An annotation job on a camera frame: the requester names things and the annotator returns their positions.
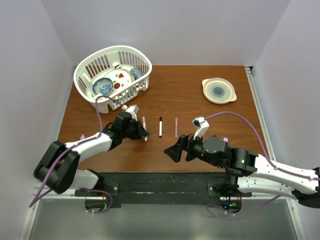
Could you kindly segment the white pink-end marker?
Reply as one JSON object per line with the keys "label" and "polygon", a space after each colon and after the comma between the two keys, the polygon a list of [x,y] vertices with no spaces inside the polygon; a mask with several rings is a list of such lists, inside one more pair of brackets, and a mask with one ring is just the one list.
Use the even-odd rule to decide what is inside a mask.
{"label": "white pink-end marker", "polygon": [[[143,125],[144,130],[147,131],[146,119],[145,119],[144,116],[142,117],[142,125]],[[145,142],[148,141],[148,136],[146,136],[146,137],[144,138],[144,141],[145,141]]]}

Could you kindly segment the white black-tip marker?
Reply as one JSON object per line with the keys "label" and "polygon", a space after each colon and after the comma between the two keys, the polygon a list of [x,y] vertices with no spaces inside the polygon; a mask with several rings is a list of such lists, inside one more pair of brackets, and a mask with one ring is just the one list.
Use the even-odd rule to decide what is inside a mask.
{"label": "white black-tip marker", "polygon": [[159,136],[159,138],[162,138],[162,136],[163,136],[163,117],[162,116],[159,117],[159,129],[158,130],[159,130],[158,136]]}

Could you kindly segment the pink highlighter pen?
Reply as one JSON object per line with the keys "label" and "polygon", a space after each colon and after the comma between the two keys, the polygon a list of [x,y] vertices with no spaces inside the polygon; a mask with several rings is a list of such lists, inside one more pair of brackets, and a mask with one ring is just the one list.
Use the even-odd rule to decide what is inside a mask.
{"label": "pink highlighter pen", "polygon": [[175,118],[175,124],[174,124],[174,136],[177,139],[178,138],[178,118]]}

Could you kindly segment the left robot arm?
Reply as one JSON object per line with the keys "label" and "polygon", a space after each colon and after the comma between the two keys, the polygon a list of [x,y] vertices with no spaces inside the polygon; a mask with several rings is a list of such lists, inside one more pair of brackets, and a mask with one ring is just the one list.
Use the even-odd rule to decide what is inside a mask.
{"label": "left robot arm", "polygon": [[69,188],[85,188],[92,196],[99,196],[104,190],[104,184],[96,175],[85,176],[84,181],[76,180],[77,173],[80,173],[77,170],[79,163],[116,148],[123,139],[141,140],[148,135],[140,119],[134,119],[129,112],[120,112],[113,122],[93,136],[75,142],[52,142],[33,176],[57,194],[62,194]]}

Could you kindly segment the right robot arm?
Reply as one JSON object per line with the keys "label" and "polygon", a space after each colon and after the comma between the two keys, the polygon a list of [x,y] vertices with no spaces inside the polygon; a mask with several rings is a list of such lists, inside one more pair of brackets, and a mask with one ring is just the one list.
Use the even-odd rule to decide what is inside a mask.
{"label": "right robot arm", "polygon": [[199,159],[225,170],[224,182],[212,186],[220,196],[263,193],[287,197],[309,208],[320,207],[318,168],[308,170],[276,164],[261,154],[231,147],[215,135],[206,140],[192,134],[181,135],[173,146],[164,150],[176,163],[183,152],[186,152],[187,162]]}

